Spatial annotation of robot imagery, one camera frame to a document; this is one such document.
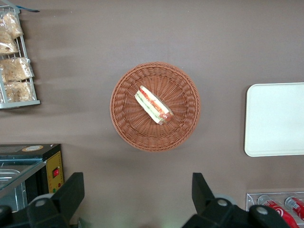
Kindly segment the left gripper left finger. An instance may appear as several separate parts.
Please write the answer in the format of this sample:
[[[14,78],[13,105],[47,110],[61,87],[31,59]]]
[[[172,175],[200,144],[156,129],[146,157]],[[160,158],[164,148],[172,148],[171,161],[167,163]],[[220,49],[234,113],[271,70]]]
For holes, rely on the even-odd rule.
[[[85,197],[84,175],[73,173],[51,197],[39,196],[27,208],[31,228],[68,228]]]

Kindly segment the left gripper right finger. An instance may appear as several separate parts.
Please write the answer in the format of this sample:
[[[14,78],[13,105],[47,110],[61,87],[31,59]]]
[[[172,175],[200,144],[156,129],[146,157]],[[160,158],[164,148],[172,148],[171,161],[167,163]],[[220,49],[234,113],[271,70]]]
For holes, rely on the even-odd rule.
[[[228,199],[216,198],[201,173],[192,174],[192,201],[196,209],[184,228],[246,228],[247,213]]]

